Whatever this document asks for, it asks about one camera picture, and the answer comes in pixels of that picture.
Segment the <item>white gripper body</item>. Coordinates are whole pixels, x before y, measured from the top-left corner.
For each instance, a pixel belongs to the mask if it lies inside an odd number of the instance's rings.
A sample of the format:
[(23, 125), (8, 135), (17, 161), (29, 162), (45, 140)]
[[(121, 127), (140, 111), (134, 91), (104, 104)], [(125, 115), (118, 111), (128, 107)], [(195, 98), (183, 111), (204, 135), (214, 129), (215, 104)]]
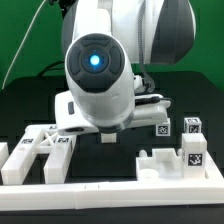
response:
[[(137, 99), (152, 99), (153, 97), (159, 97), (160, 101), (138, 105), (134, 109), (133, 118), (127, 125), (127, 128), (162, 124), (167, 121), (167, 108), (171, 103), (168, 100), (163, 100), (162, 95), (142, 95), (137, 96)], [(70, 91), (65, 91), (55, 96), (55, 119), (60, 135), (82, 135), (100, 132), (98, 127), (91, 124), (82, 115)]]

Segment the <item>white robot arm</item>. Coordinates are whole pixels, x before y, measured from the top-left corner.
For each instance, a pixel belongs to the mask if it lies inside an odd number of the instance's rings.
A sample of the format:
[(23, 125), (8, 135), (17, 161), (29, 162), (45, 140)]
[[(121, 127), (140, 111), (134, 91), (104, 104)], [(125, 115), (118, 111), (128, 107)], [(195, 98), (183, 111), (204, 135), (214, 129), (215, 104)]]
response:
[(55, 97), (62, 135), (161, 124), (170, 102), (147, 64), (175, 64), (192, 48), (189, 0), (73, 0), (63, 21), (66, 92)]

